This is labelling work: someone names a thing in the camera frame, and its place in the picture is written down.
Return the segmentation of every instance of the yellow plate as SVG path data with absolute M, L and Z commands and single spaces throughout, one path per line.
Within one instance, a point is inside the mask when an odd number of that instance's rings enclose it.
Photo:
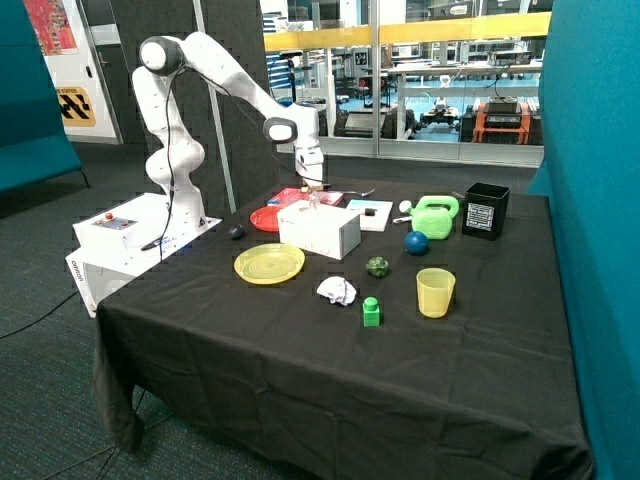
M 243 280 L 271 285 L 294 277 L 304 265 L 304 252 L 283 243 L 268 243 L 242 253 L 233 268 Z

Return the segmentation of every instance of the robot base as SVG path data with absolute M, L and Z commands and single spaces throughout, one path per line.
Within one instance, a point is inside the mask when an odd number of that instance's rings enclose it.
M 207 217 L 196 230 L 170 228 L 162 242 L 143 251 L 162 234 L 166 212 L 165 195 L 146 193 L 73 226 L 80 248 L 66 261 L 90 317 L 100 301 L 160 263 L 161 256 L 169 257 L 222 221 Z

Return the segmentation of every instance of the yellow warning sign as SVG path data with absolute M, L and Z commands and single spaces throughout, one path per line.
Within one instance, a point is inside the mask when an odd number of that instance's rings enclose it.
M 65 127 L 95 127 L 96 117 L 89 95 L 82 87 L 56 88 Z

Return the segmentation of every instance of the green block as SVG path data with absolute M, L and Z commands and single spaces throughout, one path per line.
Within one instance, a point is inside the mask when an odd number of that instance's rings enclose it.
M 362 318 L 365 327 L 380 326 L 380 306 L 374 297 L 367 297 L 362 304 Z

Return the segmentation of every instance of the book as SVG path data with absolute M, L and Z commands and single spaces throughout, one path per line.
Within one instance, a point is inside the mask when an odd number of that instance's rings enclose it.
M 393 202 L 380 200 L 351 200 L 347 210 L 360 212 L 360 230 L 363 232 L 384 232 L 389 223 Z

